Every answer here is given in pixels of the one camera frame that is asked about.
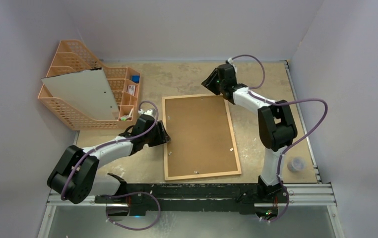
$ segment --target gray wall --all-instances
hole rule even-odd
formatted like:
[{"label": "gray wall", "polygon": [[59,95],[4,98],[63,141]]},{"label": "gray wall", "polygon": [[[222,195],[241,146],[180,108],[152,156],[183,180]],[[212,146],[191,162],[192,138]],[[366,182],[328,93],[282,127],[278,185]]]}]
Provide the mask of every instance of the gray wall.
[{"label": "gray wall", "polygon": [[[378,0],[325,0],[291,73],[299,98],[329,104],[312,147],[346,236],[378,237]],[[322,106],[301,108],[311,128]]]},{"label": "gray wall", "polygon": [[73,140],[37,100],[58,40],[79,37],[58,0],[0,0],[0,238],[36,237],[46,179]]},{"label": "gray wall", "polygon": [[290,59],[323,0],[64,0],[105,60]]}]

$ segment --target cork board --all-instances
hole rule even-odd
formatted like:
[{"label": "cork board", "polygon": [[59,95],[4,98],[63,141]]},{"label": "cork board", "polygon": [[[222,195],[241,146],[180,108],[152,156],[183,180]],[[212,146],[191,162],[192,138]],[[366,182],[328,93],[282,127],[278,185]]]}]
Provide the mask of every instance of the cork board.
[{"label": "cork board", "polygon": [[240,175],[228,103],[221,96],[163,97],[165,180]]}]

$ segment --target plastic crate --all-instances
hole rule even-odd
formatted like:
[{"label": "plastic crate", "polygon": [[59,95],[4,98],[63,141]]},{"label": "plastic crate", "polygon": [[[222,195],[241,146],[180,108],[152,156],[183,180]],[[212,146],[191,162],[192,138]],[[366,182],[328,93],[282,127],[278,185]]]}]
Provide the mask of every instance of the plastic crate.
[{"label": "plastic crate", "polygon": [[[43,84],[38,99],[72,130],[116,129],[134,125],[138,118],[140,84],[131,77],[141,74],[130,67],[107,67],[79,40],[62,40],[46,77],[79,72],[101,67],[109,82],[110,89],[119,108],[119,118],[128,115],[133,109],[130,120],[96,120],[85,115],[61,98],[53,97]],[[127,92],[129,85],[135,86],[134,95]]]}]

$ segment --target wooden table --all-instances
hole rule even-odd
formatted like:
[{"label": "wooden table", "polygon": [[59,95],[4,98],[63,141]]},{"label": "wooden table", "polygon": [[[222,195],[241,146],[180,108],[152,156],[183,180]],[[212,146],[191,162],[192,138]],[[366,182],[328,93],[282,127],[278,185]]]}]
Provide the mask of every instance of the wooden table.
[{"label": "wooden table", "polygon": [[[223,62],[146,62],[146,63],[111,63],[111,66],[129,66],[142,73],[141,100],[154,102],[159,109],[159,119],[162,119],[162,97],[206,94],[210,93],[201,86],[213,69]],[[236,62],[238,68],[237,80],[248,86],[257,86],[262,79],[260,66],[255,62]],[[283,63],[264,63],[266,79],[264,85],[255,92],[274,100],[294,100],[290,82]],[[179,180],[171,182],[197,183],[230,183],[230,182],[257,182],[262,171],[265,147],[259,139],[257,116],[248,110],[230,104],[230,116],[233,122],[236,144],[239,151],[242,174],[204,178],[195,180]],[[304,135],[299,113],[295,105],[291,110],[300,138]],[[120,130],[87,130],[80,131],[77,146],[93,146],[113,139]],[[293,147],[286,155],[285,161],[301,156],[307,162],[305,170],[292,173],[284,165],[283,179],[288,183],[316,183],[308,143],[306,140]],[[164,183],[163,146],[144,148],[138,153],[118,159],[98,170],[99,174],[114,173],[128,182]]]}]

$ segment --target whiteboard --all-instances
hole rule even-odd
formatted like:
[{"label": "whiteboard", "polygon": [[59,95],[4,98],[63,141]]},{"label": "whiteboard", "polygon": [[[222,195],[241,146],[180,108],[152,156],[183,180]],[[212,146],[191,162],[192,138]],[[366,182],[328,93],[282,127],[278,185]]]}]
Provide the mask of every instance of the whiteboard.
[{"label": "whiteboard", "polygon": [[61,98],[87,116],[115,120],[118,105],[101,68],[42,78],[53,97]]}]

